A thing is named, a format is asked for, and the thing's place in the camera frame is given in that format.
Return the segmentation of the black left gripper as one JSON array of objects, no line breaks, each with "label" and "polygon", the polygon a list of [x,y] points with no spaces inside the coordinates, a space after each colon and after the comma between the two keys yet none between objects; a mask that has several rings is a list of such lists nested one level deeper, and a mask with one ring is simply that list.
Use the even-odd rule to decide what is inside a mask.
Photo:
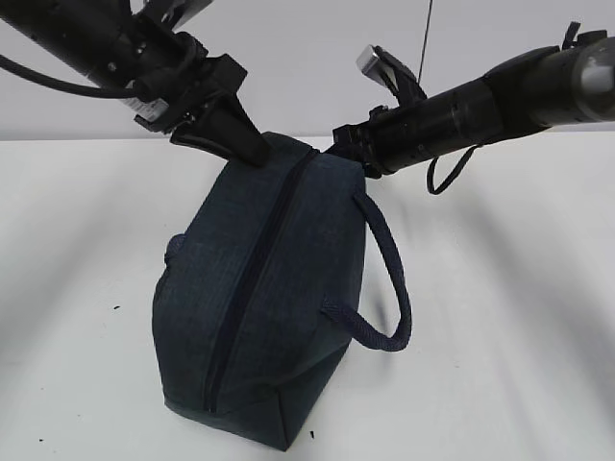
[{"label": "black left gripper", "polygon": [[176,38],[184,51],[179,63],[130,81],[127,88],[138,95],[122,103],[135,113],[135,122],[152,133],[176,129],[172,144],[263,166],[268,142],[235,96],[247,70],[228,54],[209,57],[202,43],[186,32]]}]

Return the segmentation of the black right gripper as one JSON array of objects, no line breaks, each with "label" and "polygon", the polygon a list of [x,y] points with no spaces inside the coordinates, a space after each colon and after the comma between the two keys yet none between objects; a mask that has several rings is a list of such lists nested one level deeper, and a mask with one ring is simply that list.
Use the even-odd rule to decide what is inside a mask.
[{"label": "black right gripper", "polygon": [[377,106],[369,111],[367,121],[334,129],[332,146],[326,153],[357,162],[371,179],[393,175],[399,171],[397,114],[398,108]]}]

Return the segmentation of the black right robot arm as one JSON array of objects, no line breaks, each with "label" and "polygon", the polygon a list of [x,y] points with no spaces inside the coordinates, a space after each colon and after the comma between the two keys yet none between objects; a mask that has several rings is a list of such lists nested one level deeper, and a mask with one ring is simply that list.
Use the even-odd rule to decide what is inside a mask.
[{"label": "black right robot arm", "polygon": [[598,30],[422,101],[378,109],[366,122],[335,129],[329,152],[379,178],[464,148],[613,119],[614,39]]}]

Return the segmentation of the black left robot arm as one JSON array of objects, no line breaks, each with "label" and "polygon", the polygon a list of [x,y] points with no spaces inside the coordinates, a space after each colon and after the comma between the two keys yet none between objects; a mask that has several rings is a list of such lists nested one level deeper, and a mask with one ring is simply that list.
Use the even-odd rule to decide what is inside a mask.
[{"label": "black left robot arm", "polygon": [[150,133],[172,143],[261,166],[270,147],[241,106],[246,70],[227,54],[209,55],[181,31],[207,1],[4,1],[1,18],[90,80],[75,85],[11,61],[3,69],[69,94],[120,100]]}]

